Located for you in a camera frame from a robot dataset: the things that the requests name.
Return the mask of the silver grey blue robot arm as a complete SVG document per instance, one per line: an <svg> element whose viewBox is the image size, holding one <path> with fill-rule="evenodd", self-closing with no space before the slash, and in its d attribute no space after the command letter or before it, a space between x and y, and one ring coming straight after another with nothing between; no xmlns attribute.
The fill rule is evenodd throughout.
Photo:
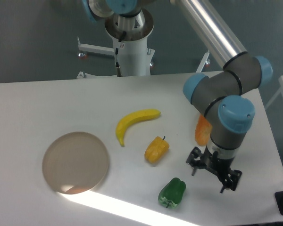
<svg viewBox="0 0 283 226"><path fill-rule="evenodd" d="M153 52L147 48L147 38L154 22L144 8L148 4L147 0L82 1L91 21L105 19L118 77L150 74ZM183 86L187 100L212 125L205 151L194 148L187 163L193 170L216 175L223 189L235 190L242 173L230 166L255 115L253 104L242 95L268 82L273 69L266 58L248 54L209 1L174 0L173 4L223 69L213 77L197 73Z"/></svg>

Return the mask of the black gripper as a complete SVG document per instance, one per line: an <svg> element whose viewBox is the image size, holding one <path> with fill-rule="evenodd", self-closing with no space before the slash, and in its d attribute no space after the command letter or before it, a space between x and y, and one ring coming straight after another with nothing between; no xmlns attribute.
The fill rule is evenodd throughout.
<svg viewBox="0 0 283 226"><path fill-rule="evenodd" d="M230 169L232 162L233 158L220 159L218 152L212 154L209 150L205 150L202 153L198 147L192 149L186 160L186 163L192 168L192 176L196 174L197 170L201 169L206 169L216 175L222 183L221 194L224 190L235 191L242 176L241 171Z"/></svg>

